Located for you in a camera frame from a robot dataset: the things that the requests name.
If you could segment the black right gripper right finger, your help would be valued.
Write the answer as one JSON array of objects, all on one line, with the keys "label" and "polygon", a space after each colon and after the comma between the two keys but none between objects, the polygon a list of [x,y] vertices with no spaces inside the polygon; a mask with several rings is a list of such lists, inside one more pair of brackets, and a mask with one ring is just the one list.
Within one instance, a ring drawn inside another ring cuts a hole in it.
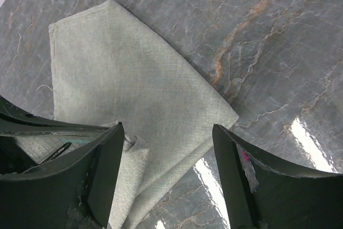
[{"label": "black right gripper right finger", "polygon": [[279,158],[222,125],[214,153],[231,228],[342,228],[342,175]]}]

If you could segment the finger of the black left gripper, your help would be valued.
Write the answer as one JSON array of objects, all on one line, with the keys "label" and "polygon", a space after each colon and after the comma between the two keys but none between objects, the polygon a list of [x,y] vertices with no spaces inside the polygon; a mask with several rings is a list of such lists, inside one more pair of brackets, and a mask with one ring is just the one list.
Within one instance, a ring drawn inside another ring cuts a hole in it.
[{"label": "finger of the black left gripper", "polygon": [[90,143],[107,129],[35,116],[1,97],[1,172],[23,173]]}]

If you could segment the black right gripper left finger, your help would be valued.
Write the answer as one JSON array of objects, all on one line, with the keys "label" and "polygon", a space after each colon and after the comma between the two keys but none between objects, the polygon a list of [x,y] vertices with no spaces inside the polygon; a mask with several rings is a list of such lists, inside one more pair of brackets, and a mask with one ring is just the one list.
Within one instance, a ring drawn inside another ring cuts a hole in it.
[{"label": "black right gripper left finger", "polygon": [[123,141],[118,123],[52,161],[1,175],[1,228],[106,228]]}]

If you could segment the grey-green cloth napkin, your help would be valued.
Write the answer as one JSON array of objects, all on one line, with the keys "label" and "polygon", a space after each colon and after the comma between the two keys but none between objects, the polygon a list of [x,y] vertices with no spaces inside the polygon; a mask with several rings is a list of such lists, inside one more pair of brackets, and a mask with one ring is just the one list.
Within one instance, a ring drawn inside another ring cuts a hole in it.
[{"label": "grey-green cloth napkin", "polygon": [[212,147],[229,103],[161,36],[114,0],[49,26],[54,118],[123,124],[111,228],[135,228]]}]

